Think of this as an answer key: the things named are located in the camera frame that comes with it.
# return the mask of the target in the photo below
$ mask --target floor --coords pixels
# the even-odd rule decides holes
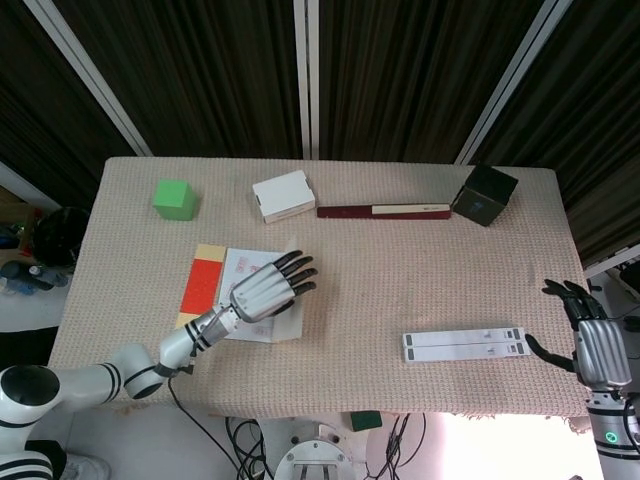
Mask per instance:
[[[594,284],[605,287],[597,295],[612,315],[633,306],[607,278],[599,277]],[[0,299],[0,330],[17,328],[16,318],[23,322],[20,328],[58,322],[66,290],[54,292],[46,297]],[[12,312],[21,314],[16,317]],[[223,419],[201,411],[193,414],[214,437],[229,446]],[[373,473],[382,465],[392,423],[393,416],[385,415],[383,427],[370,432],[366,451]],[[417,446],[421,426],[421,417],[413,416],[403,441],[402,458]],[[102,408],[75,415],[51,412],[36,427],[32,438],[56,439],[69,451],[105,459],[111,465],[114,480],[235,478],[229,462],[215,445],[172,406]],[[573,475],[581,475],[584,480],[602,479],[589,433],[573,433],[560,418],[514,415],[469,419],[428,414],[427,435],[420,454],[400,469],[399,475],[403,480],[568,480]]]

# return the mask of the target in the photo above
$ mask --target green cube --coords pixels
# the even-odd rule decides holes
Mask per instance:
[[[191,220],[197,199],[186,181],[163,178],[156,186],[153,207],[167,220]]]
[[[380,412],[371,410],[351,412],[351,426],[354,432],[381,427],[382,415],[380,415]]]

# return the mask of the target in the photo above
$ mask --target cable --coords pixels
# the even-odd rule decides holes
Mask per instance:
[[[173,380],[173,378],[170,378],[170,379],[169,379],[168,386],[169,386],[169,392],[171,392],[171,396],[173,397],[173,401],[175,402],[176,407],[178,407],[178,408],[182,411],[182,413],[184,413],[187,417],[189,417],[189,418],[191,419],[191,421],[192,421],[193,423],[195,423],[195,424],[196,424],[196,426],[197,426],[200,430],[202,430],[202,432],[204,432],[204,434],[205,434],[207,437],[209,437],[209,438],[211,439],[211,441],[212,441],[213,443],[215,443],[215,444],[217,445],[217,447],[218,447],[220,450],[222,450],[222,453],[224,453],[224,454],[225,454],[225,456],[226,456],[226,457],[229,459],[229,461],[231,462],[231,465],[233,465],[233,469],[234,469],[234,470],[239,474],[240,469],[239,469],[239,468],[238,468],[238,466],[236,465],[236,462],[234,462],[234,461],[233,461],[233,458],[231,457],[231,455],[229,455],[229,452],[227,452],[227,451],[225,450],[225,448],[224,448],[222,445],[220,445],[220,442],[218,442],[218,441],[213,437],[213,435],[211,435],[211,434],[209,433],[209,431],[208,431],[206,428],[204,428],[204,427],[200,424],[200,422],[198,422],[198,421],[193,417],[193,415],[191,415],[191,414],[190,414],[190,413],[189,413],[189,412],[188,412],[188,411],[187,411],[187,410],[182,406],[182,404],[181,404],[181,403],[180,403],[180,401],[178,400],[178,397],[177,397],[176,393],[173,391],[173,386],[171,385],[171,381],[172,381],[172,380]]]
[[[627,397],[627,400],[624,402],[624,412],[622,417],[622,423],[624,424],[624,431],[627,434],[627,438],[631,442],[631,445],[636,449],[636,452],[640,454],[640,447],[636,443],[633,435],[631,435],[631,428],[629,428],[629,411],[631,410],[631,406],[633,405],[633,400],[636,398],[636,395],[630,394]]]
[[[262,429],[260,428],[260,424],[254,420],[243,420],[240,424],[235,427],[235,429],[231,429],[231,417],[225,418],[224,424],[227,430],[227,436],[229,437],[229,441],[231,445],[233,445],[233,451],[240,462],[240,469],[238,471],[238,475],[236,476],[236,480],[252,480],[258,479],[263,480],[265,476],[268,475],[273,479],[273,473],[269,469],[269,465],[267,465],[267,457],[265,454],[265,446],[264,446],[264,436],[262,435]],[[260,432],[259,438],[256,440],[253,435],[253,431],[251,427],[258,427]],[[253,445],[249,451],[246,451],[240,446],[238,436],[243,428],[248,427],[251,435],[253,436],[256,443]],[[257,472],[256,467],[259,469],[262,466],[262,471]]]
[[[390,480],[400,480],[398,476],[398,469],[408,465],[418,454],[422,444],[424,443],[424,438],[427,433],[427,416],[422,414],[422,434],[420,436],[420,441],[418,442],[418,446],[413,451],[413,453],[409,456],[409,458],[400,463],[400,459],[402,458],[402,438],[404,432],[407,428],[407,423],[409,421],[409,417],[411,414],[407,414],[402,418],[402,423],[400,424],[400,429],[398,430],[398,423],[400,423],[400,417],[397,417],[391,433],[389,433],[389,440],[387,441],[387,448],[385,450],[385,463],[380,469],[380,471],[376,475],[372,475],[369,471],[369,466],[367,465],[367,476],[363,480],[372,479],[372,480],[380,480],[383,475],[387,472],[389,473]]]
[[[422,447],[422,443],[424,442],[424,437],[425,437],[426,433],[427,433],[427,415],[423,413],[422,414],[422,435],[420,436],[420,442],[418,442],[418,446],[416,447],[414,452],[411,454],[409,459],[406,462],[400,464],[399,468],[402,468],[405,465],[408,465],[409,463],[411,463],[411,460],[413,460],[415,458],[415,456],[420,451],[420,448]]]
[[[640,308],[640,305],[636,305],[635,307],[633,307],[631,310],[629,310],[626,313],[623,313],[622,315],[618,315],[617,317],[609,317],[607,318],[607,320],[619,320],[622,317],[626,317],[627,315],[629,315],[631,312],[635,312],[637,309]]]

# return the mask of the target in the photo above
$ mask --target beige tablecloth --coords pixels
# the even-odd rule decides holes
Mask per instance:
[[[224,340],[176,380],[187,404],[246,417],[325,411],[584,413],[575,377],[534,356],[407,365],[401,334],[524,327],[569,354],[572,334],[544,278],[584,284],[550,170],[504,168],[520,183],[484,228],[440,221],[317,219],[264,225],[251,185],[303,169],[319,205],[450,202],[471,167],[329,161],[114,158],[91,215],[51,364],[106,361],[129,342],[153,355],[176,321],[198,243],[282,250],[295,239],[320,270],[299,340]],[[200,197],[191,222],[151,206],[160,178]],[[166,387],[145,402],[169,402]]]

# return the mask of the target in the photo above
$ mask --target white paper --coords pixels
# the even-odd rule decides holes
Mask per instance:
[[[277,260],[281,252],[261,252],[256,250],[227,249],[227,257],[222,271],[220,283],[220,298],[218,303],[228,303],[233,287],[256,272],[269,262]],[[300,337],[302,334],[302,309],[296,302],[293,308],[281,313],[277,317],[268,317],[258,323],[241,323],[234,333],[226,338],[232,340],[248,340],[252,342],[272,343],[278,340],[288,340]],[[274,338],[274,322],[277,322],[277,338]]]

